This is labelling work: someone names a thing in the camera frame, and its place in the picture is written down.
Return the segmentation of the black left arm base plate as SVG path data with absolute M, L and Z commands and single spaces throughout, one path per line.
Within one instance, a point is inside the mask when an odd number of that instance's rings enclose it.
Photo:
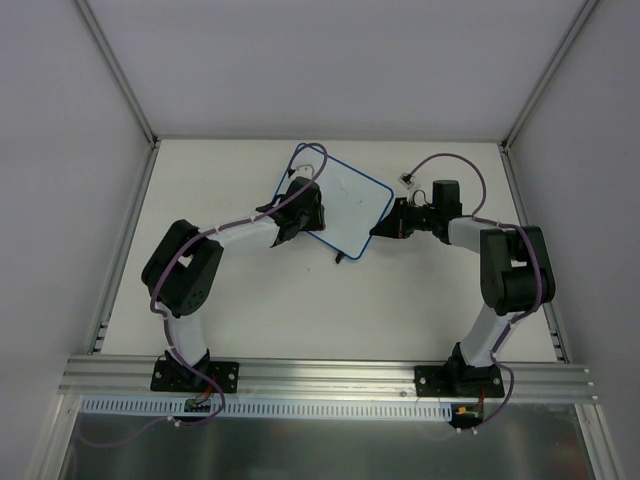
M 154 364 L 150 390 L 154 392 L 202 393 L 213 380 L 225 394 L 235 394 L 238 388 L 240 364 L 230 361 L 214 361 L 205 357 L 196 363 L 195 374 L 171 355 L 160 357 Z

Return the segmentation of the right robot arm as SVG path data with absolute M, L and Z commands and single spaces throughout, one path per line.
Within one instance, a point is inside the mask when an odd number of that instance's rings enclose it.
M 471 330 L 455 344 L 444 365 L 415 368 L 417 395 L 502 397 L 497 364 L 501 350 L 516 326 L 555 296 L 542 230 L 464 215 L 459 183 L 438 180 L 433 183 L 431 201 L 418 205 L 407 197 L 396 199 L 370 234 L 406 239 L 416 231 L 479 255 L 483 299 Z

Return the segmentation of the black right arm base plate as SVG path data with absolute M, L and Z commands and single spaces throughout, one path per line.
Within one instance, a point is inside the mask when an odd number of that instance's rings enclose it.
M 418 397 L 471 398 L 484 394 L 489 399 L 505 395 L 498 367 L 463 367 L 453 371 L 444 365 L 414 367 L 414 385 Z

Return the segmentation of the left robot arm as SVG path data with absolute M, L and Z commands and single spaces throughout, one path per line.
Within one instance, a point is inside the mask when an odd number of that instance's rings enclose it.
M 141 274 L 150 310 L 163 319 L 167 339 L 165 359 L 158 363 L 162 380 L 186 391 L 217 381 L 196 312 L 206 302 L 222 260 L 274 248 L 301 232 L 324 228 L 320 186 L 300 176 L 248 218 L 207 232 L 186 220 L 175 221 Z

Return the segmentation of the blue-framed small whiteboard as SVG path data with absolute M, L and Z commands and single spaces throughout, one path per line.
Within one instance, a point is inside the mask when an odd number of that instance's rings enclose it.
M 285 168 L 275 193 L 283 194 L 288 189 L 289 171 L 298 167 L 321 170 L 316 183 L 322 195 L 326 227 L 311 235 L 350 260 L 360 259 L 370 242 L 370 230 L 393 204 L 392 188 L 331 155 L 324 155 L 317 146 L 300 143 L 294 154 L 295 159 Z

